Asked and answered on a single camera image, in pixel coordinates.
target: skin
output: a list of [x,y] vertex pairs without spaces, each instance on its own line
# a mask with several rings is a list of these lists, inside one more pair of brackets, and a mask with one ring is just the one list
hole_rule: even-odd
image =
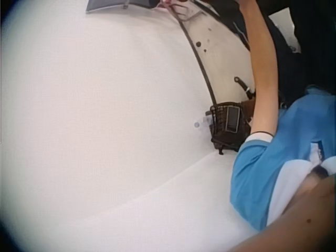
[[263,232],[230,251],[334,251],[322,246],[335,240],[335,176],[330,176]]

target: white stripe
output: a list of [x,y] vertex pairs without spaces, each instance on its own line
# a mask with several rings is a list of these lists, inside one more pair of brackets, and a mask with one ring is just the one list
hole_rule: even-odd
[[264,132],[256,132],[252,133],[246,140],[245,142],[252,141],[252,140],[262,140],[265,142],[270,143],[273,139],[273,136],[270,134],[264,133]]
[[307,160],[291,160],[280,170],[268,210],[267,226],[279,218],[295,192],[314,168]]

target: white surface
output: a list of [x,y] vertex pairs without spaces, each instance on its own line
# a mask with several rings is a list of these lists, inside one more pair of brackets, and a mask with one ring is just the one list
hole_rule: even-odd
[[[189,4],[194,13],[193,4]],[[225,25],[213,17],[199,15],[185,24],[214,90],[217,103],[247,100],[244,90],[234,81],[238,76],[254,92],[250,53]]]
[[269,16],[281,31],[287,44],[295,49],[295,52],[301,52],[297,38],[294,35],[294,24],[290,17],[289,8],[283,9]]
[[86,4],[23,1],[2,27],[7,228],[34,252],[223,251],[245,238],[228,202],[233,157],[192,168],[213,152],[193,127],[211,100],[178,24]]

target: white wall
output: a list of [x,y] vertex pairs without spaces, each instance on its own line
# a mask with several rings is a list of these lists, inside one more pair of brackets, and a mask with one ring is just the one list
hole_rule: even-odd
[[[81,223],[127,207],[213,153],[208,132],[193,128],[211,100],[190,45],[170,15],[137,7],[86,15],[86,4],[23,1],[3,26],[2,219],[30,251],[83,251],[80,241],[87,251],[146,251],[137,241],[144,230],[130,232],[132,225],[120,218],[115,222],[120,215]],[[171,244],[179,239],[175,251],[200,251],[202,244],[215,245],[215,251],[223,248],[219,241],[228,247],[251,234],[228,204],[233,159],[234,154],[223,167],[225,174],[217,166],[209,175],[204,186],[216,185],[212,190],[198,187],[207,192],[201,201],[196,194],[190,198],[198,202],[191,203],[196,208],[218,202],[228,210],[229,217],[216,226],[219,236],[191,233],[186,245],[180,236],[186,230],[181,229],[170,236]],[[203,166],[202,176],[194,180],[190,173],[179,188],[203,185],[207,174]],[[178,190],[172,192],[170,208],[183,211],[179,222],[195,223],[188,219],[191,205],[174,206],[178,195]],[[145,203],[139,207],[148,209]],[[222,207],[211,208],[211,221],[202,219],[207,215],[200,211],[193,217],[200,221],[196,226],[181,225],[202,230],[206,223],[211,229]],[[149,217],[134,217],[130,211],[123,218],[130,216],[133,222]],[[155,223],[160,227],[160,219]],[[236,238],[230,239],[223,231],[233,229]],[[148,239],[162,238],[158,230],[149,232]],[[113,247],[113,239],[99,235],[102,231],[119,235],[121,244]],[[195,238],[198,243],[192,244]]]

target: person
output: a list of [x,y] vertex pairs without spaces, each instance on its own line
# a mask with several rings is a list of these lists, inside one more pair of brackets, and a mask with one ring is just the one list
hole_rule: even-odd
[[[309,17],[318,16],[319,9],[313,8],[318,1],[290,1],[309,81],[298,83],[307,86],[306,95],[288,109],[279,110],[281,87],[271,34],[256,0],[238,2],[247,29],[256,103],[251,134],[240,147],[234,163],[230,201],[252,227],[261,231],[295,208],[321,181],[336,172],[334,55],[329,55],[334,52],[334,44],[330,51],[313,46],[329,44],[325,38],[334,41],[335,23],[319,14],[315,26],[305,27],[311,24]],[[329,33],[313,37],[323,31]]]
[[335,180],[321,181],[294,207],[230,252],[335,252]]

